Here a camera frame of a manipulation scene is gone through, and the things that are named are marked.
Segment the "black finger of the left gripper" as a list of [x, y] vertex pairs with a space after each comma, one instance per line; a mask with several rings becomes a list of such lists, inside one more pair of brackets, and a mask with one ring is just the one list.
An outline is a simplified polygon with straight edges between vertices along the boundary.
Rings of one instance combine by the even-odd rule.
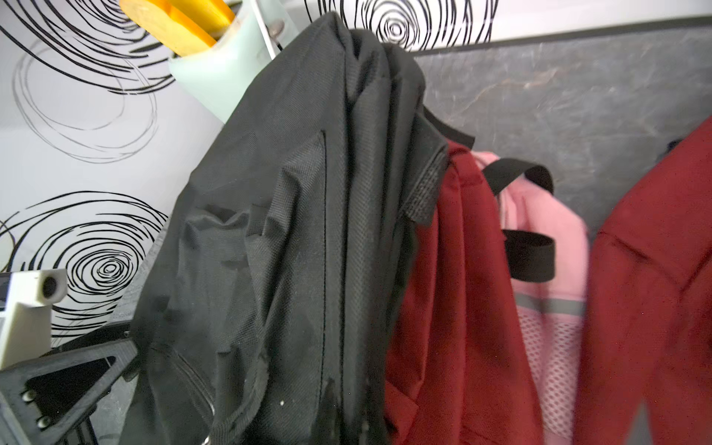
[[1, 372], [3, 444], [97, 444], [90, 416], [134, 361], [122, 339], [43, 356]]

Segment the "black backpack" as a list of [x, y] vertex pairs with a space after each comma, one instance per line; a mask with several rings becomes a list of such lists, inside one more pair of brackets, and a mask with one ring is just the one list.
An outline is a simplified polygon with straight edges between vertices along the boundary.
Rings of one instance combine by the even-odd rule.
[[131, 325], [124, 444], [386, 444], [385, 367], [448, 168], [413, 57], [335, 13], [255, 78]]

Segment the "red backpack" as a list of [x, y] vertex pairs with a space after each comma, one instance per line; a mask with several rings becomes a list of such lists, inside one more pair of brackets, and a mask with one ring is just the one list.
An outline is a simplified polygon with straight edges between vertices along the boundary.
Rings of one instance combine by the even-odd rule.
[[711, 124], [636, 184], [591, 251], [577, 444], [711, 441]]
[[495, 198], [471, 151], [450, 164], [418, 253], [386, 368], [395, 444], [540, 444], [543, 421]]

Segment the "pink tape outline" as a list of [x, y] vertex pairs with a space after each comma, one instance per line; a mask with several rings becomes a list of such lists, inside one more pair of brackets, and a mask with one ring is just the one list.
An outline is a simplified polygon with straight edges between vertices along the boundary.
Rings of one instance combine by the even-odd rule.
[[474, 155], [496, 199], [543, 441], [570, 444], [589, 267], [587, 226], [543, 165]]

